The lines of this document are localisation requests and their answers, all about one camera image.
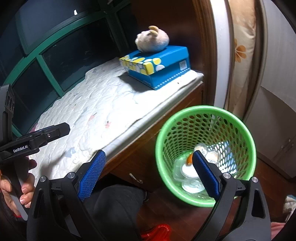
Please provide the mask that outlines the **clear round lid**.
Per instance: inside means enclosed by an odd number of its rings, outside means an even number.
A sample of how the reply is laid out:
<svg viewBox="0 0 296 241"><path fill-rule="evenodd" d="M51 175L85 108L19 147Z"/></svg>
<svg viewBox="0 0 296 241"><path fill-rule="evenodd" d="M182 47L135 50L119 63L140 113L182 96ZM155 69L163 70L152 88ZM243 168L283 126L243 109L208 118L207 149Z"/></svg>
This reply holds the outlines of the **clear round lid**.
<svg viewBox="0 0 296 241"><path fill-rule="evenodd" d="M199 178L197 179L185 179L182 182L182 189L185 192L196 194L205 190L205 187Z"/></svg>

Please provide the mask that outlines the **clear round capsule half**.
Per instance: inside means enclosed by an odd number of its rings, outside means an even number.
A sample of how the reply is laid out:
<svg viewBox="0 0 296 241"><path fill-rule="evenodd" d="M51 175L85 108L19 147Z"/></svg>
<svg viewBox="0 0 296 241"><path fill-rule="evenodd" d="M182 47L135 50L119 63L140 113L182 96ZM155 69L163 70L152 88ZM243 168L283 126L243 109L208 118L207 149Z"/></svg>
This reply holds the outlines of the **clear round capsule half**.
<svg viewBox="0 0 296 241"><path fill-rule="evenodd" d="M201 154L205 157L205 159L212 164L217 165L218 162L220 161L221 157L220 154L213 150L208 148L205 144L203 143L199 143L195 146L194 148L194 152L195 151L200 151Z"/></svg>

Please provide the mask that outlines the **clear square plastic box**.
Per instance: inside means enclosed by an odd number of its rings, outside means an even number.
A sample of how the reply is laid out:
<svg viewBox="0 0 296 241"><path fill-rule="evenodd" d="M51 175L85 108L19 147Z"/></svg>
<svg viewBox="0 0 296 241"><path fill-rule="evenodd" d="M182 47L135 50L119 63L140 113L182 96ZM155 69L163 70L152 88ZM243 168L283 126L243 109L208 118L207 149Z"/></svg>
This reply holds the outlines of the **clear square plastic box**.
<svg viewBox="0 0 296 241"><path fill-rule="evenodd" d="M193 165L186 165L185 158L176 159L173 165L173 179L175 181L197 180L199 178Z"/></svg>

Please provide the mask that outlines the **orange snack wrapper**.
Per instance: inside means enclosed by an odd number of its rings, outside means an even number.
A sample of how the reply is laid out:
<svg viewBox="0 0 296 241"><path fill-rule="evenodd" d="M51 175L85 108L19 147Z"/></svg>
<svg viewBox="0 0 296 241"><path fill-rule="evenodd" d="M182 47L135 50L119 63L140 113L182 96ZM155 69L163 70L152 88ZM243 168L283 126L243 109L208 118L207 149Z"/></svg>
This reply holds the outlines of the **orange snack wrapper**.
<svg viewBox="0 0 296 241"><path fill-rule="evenodd" d="M192 158L193 158L193 153L191 153L188 158L186 159L186 165L187 166L191 166L193 161L192 161Z"/></svg>

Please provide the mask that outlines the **pink cloth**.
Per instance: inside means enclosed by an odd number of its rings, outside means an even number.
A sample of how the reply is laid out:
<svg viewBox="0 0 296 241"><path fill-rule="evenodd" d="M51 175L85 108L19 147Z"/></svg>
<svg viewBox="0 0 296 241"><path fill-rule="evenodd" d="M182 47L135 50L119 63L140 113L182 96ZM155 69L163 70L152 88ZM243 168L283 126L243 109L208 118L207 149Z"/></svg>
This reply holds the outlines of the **pink cloth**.
<svg viewBox="0 0 296 241"><path fill-rule="evenodd" d="M276 237L284 226L285 222L271 222L271 240Z"/></svg>

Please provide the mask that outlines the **cream quilted mat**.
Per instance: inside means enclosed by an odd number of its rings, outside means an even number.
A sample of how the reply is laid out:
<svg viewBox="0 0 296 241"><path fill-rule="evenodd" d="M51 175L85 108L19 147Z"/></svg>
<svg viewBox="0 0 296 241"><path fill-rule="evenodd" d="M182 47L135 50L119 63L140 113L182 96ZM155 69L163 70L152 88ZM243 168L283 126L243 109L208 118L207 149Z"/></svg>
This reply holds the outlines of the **cream quilted mat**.
<svg viewBox="0 0 296 241"><path fill-rule="evenodd" d="M130 77L117 58L89 70L82 82L41 114L36 130L67 123L70 132L31 156L37 161L32 174L62 178L89 162L98 150L117 148L124 132L138 130L138 120L179 99L202 78L202 73L189 70L153 90Z"/></svg>

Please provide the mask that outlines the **red plastic object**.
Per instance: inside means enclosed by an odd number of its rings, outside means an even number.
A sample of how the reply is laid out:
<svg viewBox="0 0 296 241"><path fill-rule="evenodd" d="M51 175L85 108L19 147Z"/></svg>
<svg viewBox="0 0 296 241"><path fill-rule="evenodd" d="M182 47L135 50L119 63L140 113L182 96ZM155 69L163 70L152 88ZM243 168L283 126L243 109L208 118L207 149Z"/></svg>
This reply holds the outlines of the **red plastic object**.
<svg viewBox="0 0 296 241"><path fill-rule="evenodd" d="M143 241L170 241L171 227L168 224L160 224L153 227L151 230L142 233Z"/></svg>

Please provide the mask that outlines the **green plastic mesh basket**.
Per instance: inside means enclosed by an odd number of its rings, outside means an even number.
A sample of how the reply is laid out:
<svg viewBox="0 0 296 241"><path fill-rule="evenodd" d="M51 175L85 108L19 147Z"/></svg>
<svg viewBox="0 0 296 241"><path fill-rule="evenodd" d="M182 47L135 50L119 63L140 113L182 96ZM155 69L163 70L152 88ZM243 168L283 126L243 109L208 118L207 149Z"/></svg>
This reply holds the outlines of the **green plastic mesh basket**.
<svg viewBox="0 0 296 241"><path fill-rule="evenodd" d="M171 116L157 137L155 156L159 174L177 198L198 207L213 207L215 200L205 190L190 194L175 175L175 162L184 160L198 144L220 154L218 168L235 178L249 180L256 167L252 135L234 114L214 106L200 105Z"/></svg>

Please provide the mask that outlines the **dark wooden bench base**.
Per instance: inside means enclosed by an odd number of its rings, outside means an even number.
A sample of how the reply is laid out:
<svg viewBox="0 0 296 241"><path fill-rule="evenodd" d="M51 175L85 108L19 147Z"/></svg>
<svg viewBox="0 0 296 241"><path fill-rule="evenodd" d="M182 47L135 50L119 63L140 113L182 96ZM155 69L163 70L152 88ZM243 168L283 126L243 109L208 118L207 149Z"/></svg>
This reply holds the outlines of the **dark wooden bench base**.
<svg viewBox="0 0 296 241"><path fill-rule="evenodd" d="M164 123L178 111L200 105L203 102L204 83L198 81L180 89L168 103L162 103L144 126L136 130L126 147L109 158L100 176L116 176L141 189L153 192L162 186L157 170L155 145L158 133Z"/></svg>

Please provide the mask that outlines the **grey wardrobe cabinet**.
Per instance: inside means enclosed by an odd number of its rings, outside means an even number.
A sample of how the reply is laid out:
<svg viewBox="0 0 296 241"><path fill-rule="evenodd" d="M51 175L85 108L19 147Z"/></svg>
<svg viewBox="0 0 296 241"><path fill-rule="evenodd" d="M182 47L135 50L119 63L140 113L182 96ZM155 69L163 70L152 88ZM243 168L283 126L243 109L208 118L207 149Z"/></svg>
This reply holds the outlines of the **grey wardrobe cabinet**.
<svg viewBox="0 0 296 241"><path fill-rule="evenodd" d="M256 1L260 68L244 121L260 159L295 178L295 31L273 1Z"/></svg>

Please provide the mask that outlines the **blue yellow dotted tissue box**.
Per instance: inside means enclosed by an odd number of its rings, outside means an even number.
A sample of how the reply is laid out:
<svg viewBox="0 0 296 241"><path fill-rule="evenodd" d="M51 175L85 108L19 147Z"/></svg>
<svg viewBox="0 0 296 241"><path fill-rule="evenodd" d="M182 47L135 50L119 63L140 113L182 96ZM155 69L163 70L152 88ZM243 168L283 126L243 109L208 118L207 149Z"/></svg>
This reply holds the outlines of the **blue yellow dotted tissue box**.
<svg viewBox="0 0 296 241"><path fill-rule="evenodd" d="M158 53L134 51L119 58L128 75L157 90L190 69L187 47L168 45Z"/></svg>

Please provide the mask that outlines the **beige plush toy animal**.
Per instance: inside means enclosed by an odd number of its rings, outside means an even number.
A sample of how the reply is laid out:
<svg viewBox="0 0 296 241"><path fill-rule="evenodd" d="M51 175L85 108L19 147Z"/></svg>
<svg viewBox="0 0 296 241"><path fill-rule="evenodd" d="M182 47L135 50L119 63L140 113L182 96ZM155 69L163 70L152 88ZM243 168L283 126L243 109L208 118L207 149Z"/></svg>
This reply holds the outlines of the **beige plush toy animal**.
<svg viewBox="0 0 296 241"><path fill-rule="evenodd" d="M135 44L137 49L143 53L156 53L163 51L169 44L167 33L157 26L149 26L147 31L137 34Z"/></svg>

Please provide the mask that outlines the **floral beige curtain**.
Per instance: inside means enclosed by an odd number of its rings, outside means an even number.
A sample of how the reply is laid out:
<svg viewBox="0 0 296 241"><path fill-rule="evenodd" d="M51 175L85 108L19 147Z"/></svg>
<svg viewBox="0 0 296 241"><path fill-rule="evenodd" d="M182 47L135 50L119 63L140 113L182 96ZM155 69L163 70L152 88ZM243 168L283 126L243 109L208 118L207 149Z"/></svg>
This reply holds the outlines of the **floral beige curtain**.
<svg viewBox="0 0 296 241"><path fill-rule="evenodd" d="M255 1L229 1L229 7L233 23L234 68L225 107L242 119L246 109L248 80L255 48Z"/></svg>

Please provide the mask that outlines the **green window frame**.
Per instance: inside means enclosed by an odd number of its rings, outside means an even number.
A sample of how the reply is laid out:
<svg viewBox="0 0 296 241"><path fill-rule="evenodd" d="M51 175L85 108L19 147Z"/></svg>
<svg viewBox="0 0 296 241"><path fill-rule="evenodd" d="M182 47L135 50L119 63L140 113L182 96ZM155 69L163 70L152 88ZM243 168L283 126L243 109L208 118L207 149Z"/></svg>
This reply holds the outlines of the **green window frame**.
<svg viewBox="0 0 296 241"><path fill-rule="evenodd" d="M123 22L130 1L27 1L1 32L1 84L16 100L13 136L30 132L43 112L87 71L134 45L137 25Z"/></svg>

